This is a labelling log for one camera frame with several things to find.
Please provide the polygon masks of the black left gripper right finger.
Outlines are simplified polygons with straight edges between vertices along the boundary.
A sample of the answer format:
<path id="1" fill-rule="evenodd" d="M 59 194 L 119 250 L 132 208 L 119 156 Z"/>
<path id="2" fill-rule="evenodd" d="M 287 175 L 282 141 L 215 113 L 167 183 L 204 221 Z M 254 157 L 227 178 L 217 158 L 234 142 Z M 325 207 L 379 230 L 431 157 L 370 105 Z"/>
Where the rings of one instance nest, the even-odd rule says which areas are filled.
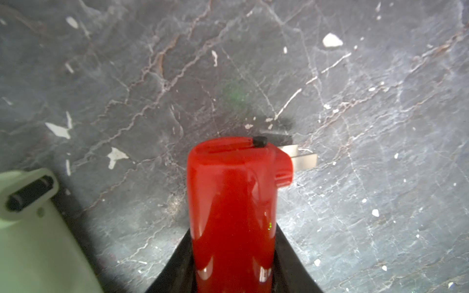
<path id="1" fill-rule="evenodd" d="M 296 255 L 279 224 L 273 264 L 274 293 L 323 293 Z"/>

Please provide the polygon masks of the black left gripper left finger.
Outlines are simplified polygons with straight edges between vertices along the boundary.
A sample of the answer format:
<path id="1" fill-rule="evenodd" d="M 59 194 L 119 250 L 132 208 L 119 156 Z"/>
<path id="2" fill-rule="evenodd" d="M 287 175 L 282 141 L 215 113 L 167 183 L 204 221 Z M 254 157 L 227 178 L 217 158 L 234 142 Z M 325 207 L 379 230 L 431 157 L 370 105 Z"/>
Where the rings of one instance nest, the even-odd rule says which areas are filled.
<path id="1" fill-rule="evenodd" d="M 195 264 L 188 230 L 146 293 L 195 293 Z"/>

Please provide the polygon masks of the green flashlight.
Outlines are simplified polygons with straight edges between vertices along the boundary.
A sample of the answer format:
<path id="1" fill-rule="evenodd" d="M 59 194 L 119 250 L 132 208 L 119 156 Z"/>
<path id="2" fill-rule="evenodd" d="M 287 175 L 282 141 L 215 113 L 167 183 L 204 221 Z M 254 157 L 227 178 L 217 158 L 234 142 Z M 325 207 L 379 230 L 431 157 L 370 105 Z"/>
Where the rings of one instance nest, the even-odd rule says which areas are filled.
<path id="1" fill-rule="evenodd" d="M 1 292 L 100 293 L 102 288 L 51 199 L 52 171 L 1 173 Z"/>

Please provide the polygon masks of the red flashlight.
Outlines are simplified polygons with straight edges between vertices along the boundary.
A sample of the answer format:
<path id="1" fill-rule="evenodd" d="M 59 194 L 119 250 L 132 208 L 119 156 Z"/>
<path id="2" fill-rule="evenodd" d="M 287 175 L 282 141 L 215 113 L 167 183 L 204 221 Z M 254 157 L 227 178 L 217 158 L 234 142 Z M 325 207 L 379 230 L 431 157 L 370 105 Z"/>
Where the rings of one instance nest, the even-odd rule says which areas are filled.
<path id="1" fill-rule="evenodd" d="M 188 156 L 189 221 L 200 293 L 269 293 L 276 246 L 277 194 L 316 154 L 265 137 L 222 137 Z"/>

